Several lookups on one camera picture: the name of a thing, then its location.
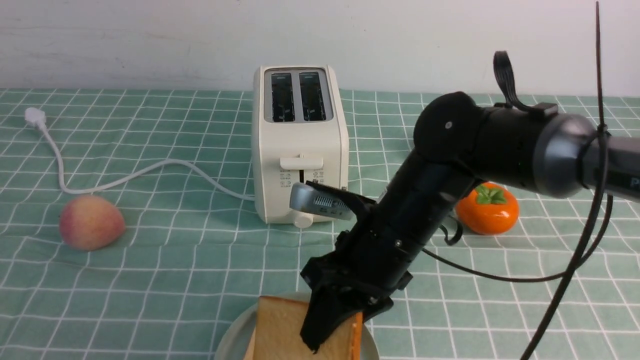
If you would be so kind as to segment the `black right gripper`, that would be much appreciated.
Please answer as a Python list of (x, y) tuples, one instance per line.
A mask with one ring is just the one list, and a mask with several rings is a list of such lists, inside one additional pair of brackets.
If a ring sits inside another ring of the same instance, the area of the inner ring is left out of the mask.
[(386, 200), (367, 208), (334, 249), (304, 265), (311, 289), (301, 339), (316, 354), (343, 325), (361, 335), (365, 321), (393, 307), (392, 294), (409, 284), (409, 266), (426, 244), (426, 208), (412, 201)]

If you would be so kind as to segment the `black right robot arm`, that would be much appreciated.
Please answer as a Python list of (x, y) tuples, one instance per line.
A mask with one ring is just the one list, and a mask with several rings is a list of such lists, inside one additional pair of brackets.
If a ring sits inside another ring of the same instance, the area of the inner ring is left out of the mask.
[(603, 195), (639, 201), (639, 139), (612, 137), (605, 124), (595, 127), (550, 103), (480, 107), (461, 91), (439, 96), (422, 111), (413, 149), (378, 201), (307, 182), (340, 199), (357, 221), (338, 235), (333, 251), (302, 269), (311, 289), (302, 342), (317, 353), (352, 315), (368, 321), (389, 310), (391, 294), (409, 284), (410, 264), (443, 220), (488, 182), (557, 199), (594, 190), (581, 242), (521, 356), (528, 360), (578, 269)]

